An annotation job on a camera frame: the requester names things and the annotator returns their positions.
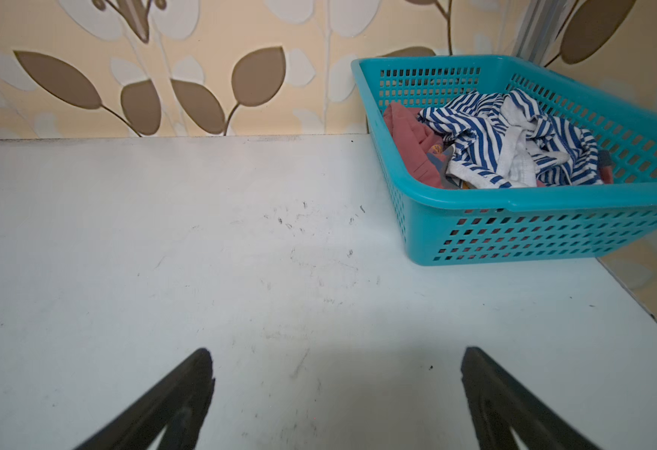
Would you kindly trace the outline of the blue white striped tank top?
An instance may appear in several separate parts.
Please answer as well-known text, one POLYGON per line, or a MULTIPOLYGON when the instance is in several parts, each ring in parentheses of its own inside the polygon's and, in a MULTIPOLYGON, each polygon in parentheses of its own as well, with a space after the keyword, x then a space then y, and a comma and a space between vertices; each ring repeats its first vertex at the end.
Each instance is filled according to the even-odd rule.
POLYGON ((416 118, 444 142, 441 169, 462 189, 600 186, 601 151, 594 135, 544 112, 524 91, 471 93, 416 118))

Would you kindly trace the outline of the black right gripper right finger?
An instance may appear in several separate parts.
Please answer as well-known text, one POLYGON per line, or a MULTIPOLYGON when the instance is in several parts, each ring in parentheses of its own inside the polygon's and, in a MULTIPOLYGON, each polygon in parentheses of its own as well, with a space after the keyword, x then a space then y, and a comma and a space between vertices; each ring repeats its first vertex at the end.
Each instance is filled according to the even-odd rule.
POLYGON ((478 347, 468 347, 461 375, 481 449, 596 449, 478 347))

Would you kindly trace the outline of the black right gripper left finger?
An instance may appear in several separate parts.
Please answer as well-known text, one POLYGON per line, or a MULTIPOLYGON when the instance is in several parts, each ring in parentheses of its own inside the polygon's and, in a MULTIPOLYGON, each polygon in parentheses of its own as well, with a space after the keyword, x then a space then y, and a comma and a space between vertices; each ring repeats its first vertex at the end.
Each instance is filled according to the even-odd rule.
POLYGON ((195 449, 215 389, 210 352, 199 348, 80 449, 195 449))

